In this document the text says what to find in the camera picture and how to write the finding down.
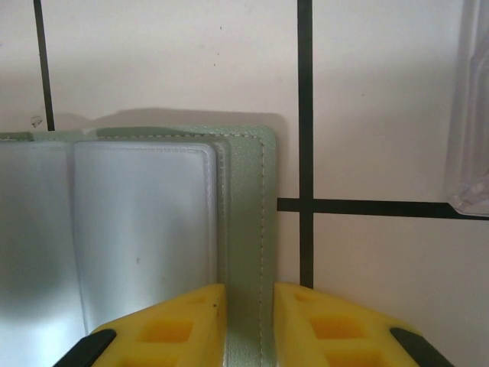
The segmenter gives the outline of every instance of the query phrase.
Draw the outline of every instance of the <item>pale green wallet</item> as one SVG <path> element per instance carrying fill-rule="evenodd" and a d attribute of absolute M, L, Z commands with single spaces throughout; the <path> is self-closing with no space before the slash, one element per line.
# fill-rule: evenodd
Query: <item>pale green wallet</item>
<path fill-rule="evenodd" d="M 214 172 L 217 188 L 216 278 L 226 285 L 228 296 L 225 365 L 275 365 L 272 303 L 276 274 L 277 175 L 275 137 L 271 130 L 260 126 L 91 128 L 76 132 L 2 133 L 0 140 L 5 142 L 0 142 L 0 147 L 21 141 L 160 142 L 171 143 L 170 147 L 184 152 L 188 149 L 181 147 L 188 144 L 204 152 L 210 147 L 211 152 L 205 156 L 210 157 L 213 171 L 209 169 Z M 56 144 L 55 151 L 71 149 Z M 113 210 L 124 213 L 123 208 Z M 0 225 L 4 215 L 8 213 L 2 213 Z"/>

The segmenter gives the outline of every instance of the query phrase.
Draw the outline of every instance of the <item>tile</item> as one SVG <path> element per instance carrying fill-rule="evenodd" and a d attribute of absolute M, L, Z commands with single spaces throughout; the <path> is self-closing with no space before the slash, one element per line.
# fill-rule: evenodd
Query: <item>tile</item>
<path fill-rule="evenodd" d="M 444 200 L 462 2 L 315 0 L 315 196 Z"/>
<path fill-rule="evenodd" d="M 277 281 L 298 284 L 299 213 L 278 212 Z"/>
<path fill-rule="evenodd" d="M 294 0 L 45 0 L 58 129 L 268 125 L 298 195 Z"/>
<path fill-rule="evenodd" d="M 484 221 L 315 216 L 315 287 L 413 324 L 454 365 L 489 363 Z"/>
<path fill-rule="evenodd" d="M 0 5 L 0 132 L 46 130 L 32 2 Z"/>

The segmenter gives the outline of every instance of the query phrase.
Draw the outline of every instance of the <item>card holder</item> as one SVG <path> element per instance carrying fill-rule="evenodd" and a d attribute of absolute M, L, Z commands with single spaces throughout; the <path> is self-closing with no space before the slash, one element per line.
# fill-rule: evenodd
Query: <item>card holder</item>
<path fill-rule="evenodd" d="M 162 125 L 168 123 L 171 121 L 161 120 Z M 200 143 L 212 147 L 217 162 L 218 282 L 226 286 L 228 306 L 223 365 L 276 365 L 272 314 L 276 277 L 277 157 L 275 137 L 270 129 L 263 126 L 88 128 L 72 132 L 0 133 L 0 141 L 0 145 L 7 144 L 4 141 L 12 144 L 26 141 L 29 144 L 32 141 L 152 141 Z M 35 319 L 46 323 L 46 327 L 58 327 L 59 320 L 56 317 Z M 19 318 L 11 326 L 25 325 L 32 330 L 32 322 Z M 51 357 L 51 351 L 56 352 L 54 348 L 60 337 L 71 331 L 67 326 L 63 332 L 32 333 L 29 334 L 30 345 L 20 339 L 11 346 L 23 356 L 29 356 L 33 348 L 47 346 L 43 354 L 36 355 L 37 363 L 29 359 L 32 363 L 28 365 L 51 366 L 44 364 L 44 360 Z M 67 350 L 57 353 L 57 358 Z M 7 360 L 2 357 L 8 353 L 8 347 L 0 346 L 0 360 Z"/>
<path fill-rule="evenodd" d="M 216 282 L 215 166 L 200 143 L 0 143 L 0 360 L 51 366 L 100 324 Z"/>

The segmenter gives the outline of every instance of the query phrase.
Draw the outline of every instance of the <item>stitching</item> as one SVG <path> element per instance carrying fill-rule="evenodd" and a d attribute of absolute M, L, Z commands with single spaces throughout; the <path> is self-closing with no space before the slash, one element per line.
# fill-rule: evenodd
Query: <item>stitching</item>
<path fill-rule="evenodd" d="M 97 147 L 95 145 L 93 146 L 85 146 L 85 147 L 79 147 L 78 149 L 83 149 L 86 151 L 144 151 L 144 152 L 149 152 L 149 153 L 190 153 L 190 154 L 201 154 L 202 151 L 198 149 L 187 149 L 187 148 L 149 148 L 149 147 Z"/>
<path fill-rule="evenodd" d="M 220 210 L 224 215 L 222 216 L 222 224 L 223 226 L 221 227 L 221 235 L 222 235 L 222 243 L 228 244 L 228 207 L 226 203 L 228 202 L 228 189 L 226 188 L 225 185 L 225 178 L 226 178 L 226 164 L 225 164 L 225 157 L 224 157 L 224 148 L 216 144 L 215 145 L 217 150 L 219 151 L 219 183 L 221 185 L 221 190 L 222 190 L 222 197 L 221 197 L 221 203 L 220 203 Z M 221 246 L 222 248 L 222 257 L 223 258 L 228 258 L 228 246 Z M 227 261 L 222 261 L 222 265 L 219 268 L 219 271 L 221 272 L 222 278 L 225 279 L 225 282 L 228 282 L 228 262 Z"/>
<path fill-rule="evenodd" d="M 104 139 L 118 138 L 195 138 L 196 136 L 222 136 L 222 137 L 237 137 L 237 138 L 252 138 L 258 139 L 261 145 L 261 244 L 260 244 L 260 302 L 258 311 L 258 323 L 260 326 L 260 365 L 263 366 L 263 271 L 264 271 L 264 224 L 265 224 L 265 145 L 259 136 L 249 134 L 173 134 L 173 135 L 130 135 L 130 136 L 99 136 Z"/>
<path fill-rule="evenodd" d="M 66 151 L 66 147 L 0 147 L 0 151 Z"/>
<path fill-rule="evenodd" d="M 37 138 L 35 141 L 58 141 L 58 138 Z"/>
<path fill-rule="evenodd" d="M 0 141 L 32 141 L 31 139 L 1 138 Z"/>
<path fill-rule="evenodd" d="M 203 154 L 204 156 L 204 162 L 205 162 L 205 166 L 206 166 L 206 172 L 205 172 L 205 176 L 206 176 L 206 206 L 207 206 L 207 211 L 209 212 L 209 214 L 211 216 L 215 216 L 215 210 L 212 210 L 212 205 L 211 205 L 211 200 L 210 200 L 210 197 L 211 197 L 211 165 L 210 165 L 210 157 L 209 157 L 209 153 L 202 149 L 200 151 L 200 153 Z M 216 237 L 217 231 L 214 230 L 214 232 L 211 232 L 209 230 L 209 238 L 212 238 L 212 234 Z M 211 261 L 210 261 L 210 256 L 212 256 L 212 253 L 210 253 L 209 251 L 209 264 L 212 264 Z"/>

